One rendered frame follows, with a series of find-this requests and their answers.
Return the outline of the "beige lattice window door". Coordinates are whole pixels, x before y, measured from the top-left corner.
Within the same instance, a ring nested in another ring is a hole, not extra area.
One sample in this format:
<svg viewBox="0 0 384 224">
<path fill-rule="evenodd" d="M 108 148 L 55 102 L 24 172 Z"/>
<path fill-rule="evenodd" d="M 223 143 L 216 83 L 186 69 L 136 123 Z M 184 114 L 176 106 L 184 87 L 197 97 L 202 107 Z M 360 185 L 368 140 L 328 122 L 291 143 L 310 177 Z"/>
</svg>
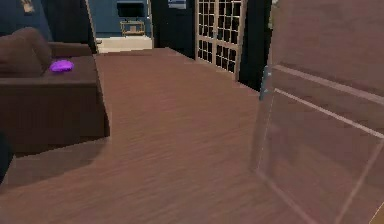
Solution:
<svg viewBox="0 0 384 224">
<path fill-rule="evenodd" d="M 195 1 L 195 60 L 239 80 L 248 0 Z"/>
</svg>

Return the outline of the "beige television stand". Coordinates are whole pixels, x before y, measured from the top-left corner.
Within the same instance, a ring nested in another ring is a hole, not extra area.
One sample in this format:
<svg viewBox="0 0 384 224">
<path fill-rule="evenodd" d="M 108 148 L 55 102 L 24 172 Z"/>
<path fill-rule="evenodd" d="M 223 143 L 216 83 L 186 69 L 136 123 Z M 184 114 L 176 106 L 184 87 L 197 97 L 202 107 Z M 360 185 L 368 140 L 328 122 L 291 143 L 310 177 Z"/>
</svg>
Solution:
<svg viewBox="0 0 384 224">
<path fill-rule="evenodd" d="M 123 36 L 145 34 L 145 24 L 143 21 L 121 21 L 120 28 Z"/>
</svg>

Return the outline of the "black television set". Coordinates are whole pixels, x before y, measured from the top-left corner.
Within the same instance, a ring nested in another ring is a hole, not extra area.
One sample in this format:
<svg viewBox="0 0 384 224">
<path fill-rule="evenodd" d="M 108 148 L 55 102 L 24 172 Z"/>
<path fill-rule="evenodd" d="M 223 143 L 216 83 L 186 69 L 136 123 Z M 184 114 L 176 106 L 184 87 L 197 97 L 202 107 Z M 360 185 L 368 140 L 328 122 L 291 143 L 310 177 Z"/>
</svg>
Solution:
<svg viewBox="0 0 384 224">
<path fill-rule="evenodd" d="M 117 2 L 117 13 L 119 17 L 144 17 L 145 6 L 142 2 Z"/>
</svg>

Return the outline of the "purple cushion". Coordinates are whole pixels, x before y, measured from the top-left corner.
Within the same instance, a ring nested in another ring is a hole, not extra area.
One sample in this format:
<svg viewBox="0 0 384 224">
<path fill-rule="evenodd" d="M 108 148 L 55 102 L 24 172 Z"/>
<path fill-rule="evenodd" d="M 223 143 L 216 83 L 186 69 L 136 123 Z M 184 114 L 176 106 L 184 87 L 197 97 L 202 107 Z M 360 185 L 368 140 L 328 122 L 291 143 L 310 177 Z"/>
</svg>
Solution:
<svg viewBox="0 0 384 224">
<path fill-rule="evenodd" d="M 73 68 L 74 64 L 69 60 L 54 61 L 49 67 L 52 72 L 57 73 L 71 71 Z"/>
</svg>

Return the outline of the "brown sofa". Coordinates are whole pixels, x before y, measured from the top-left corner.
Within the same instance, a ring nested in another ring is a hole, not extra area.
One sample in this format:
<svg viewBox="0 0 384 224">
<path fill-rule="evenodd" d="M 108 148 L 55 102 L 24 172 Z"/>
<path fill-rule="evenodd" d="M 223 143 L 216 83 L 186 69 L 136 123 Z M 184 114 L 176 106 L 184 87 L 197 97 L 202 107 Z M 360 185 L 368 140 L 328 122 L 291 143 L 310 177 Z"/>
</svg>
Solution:
<svg viewBox="0 0 384 224">
<path fill-rule="evenodd" d="M 74 68 L 52 72 L 54 61 Z M 0 37 L 0 135 L 17 155 L 110 135 L 95 58 L 86 44 L 49 42 L 35 28 Z"/>
</svg>

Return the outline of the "beige wall ornament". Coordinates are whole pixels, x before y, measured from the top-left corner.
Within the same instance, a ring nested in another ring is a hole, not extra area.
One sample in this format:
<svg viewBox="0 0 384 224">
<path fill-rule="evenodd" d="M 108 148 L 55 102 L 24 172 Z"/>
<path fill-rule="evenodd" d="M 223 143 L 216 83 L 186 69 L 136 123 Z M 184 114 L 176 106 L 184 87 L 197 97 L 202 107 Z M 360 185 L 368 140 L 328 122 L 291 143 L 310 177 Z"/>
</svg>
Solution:
<svg viewBox="0 0 384 224">
<path fill-rule="evenodd" d="M 32 0 L 20 0 L 23 6 L 23 10 L 27 14 L 31 14 L 34 12 L 34 6 Z"/>
</svg>

